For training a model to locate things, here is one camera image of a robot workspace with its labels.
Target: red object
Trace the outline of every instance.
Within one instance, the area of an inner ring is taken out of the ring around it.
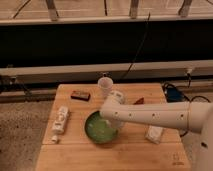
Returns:
[[[138,99],[134,104],[135,105],[137,105],[137,104],[144,104],[144,98],[142,97],[142,98]]]

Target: small box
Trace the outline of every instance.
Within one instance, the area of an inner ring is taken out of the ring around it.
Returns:
[[[89,101],[90,93],[80,90],[74,90],[71,94],[72,99],[84,100]]]

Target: green bowl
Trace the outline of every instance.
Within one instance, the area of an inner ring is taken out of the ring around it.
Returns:
[[[100,116],[99,111],[92,113],[85,123],[86,135],[94,143],[108,143],[115,139],[118,134],[118,130],[109,127],[106,120]]]

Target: white bottle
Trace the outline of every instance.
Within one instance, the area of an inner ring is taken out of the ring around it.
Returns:
[[[54,121],[53,126],[52,126],[52,131],[53,131],[54,135],[64,133],[68,117],[69,117],[68,107],[61,106],[57,112],[56,120]]]
[[[160,144],[161,142],[161,137],[163,135],[163,130],[164,128],[158,127],[158,126],[149,126],[148,131],[146,132],[146,139],[149,141],[155,143],[155,144]]]

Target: wooden table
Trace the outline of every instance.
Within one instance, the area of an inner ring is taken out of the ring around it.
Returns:
[[[125,104],[144,97],[145,103],[165,103],[160,84],[115,84],[113,89],[124,93]],[[91,93],[89,102],[70,99],[73,90]],[[116,140],[109,144],[92,143],[84,132],[87,117],[103,104],[96,84],[62,84],[58,87],[43,139],[36,171],[189,171],[178,131],[165,129],[162,143],[145,139],[148,125],[125,123]],[[51,141],[51,127],[61,105],[71,112],[66,132],[60,143]]]

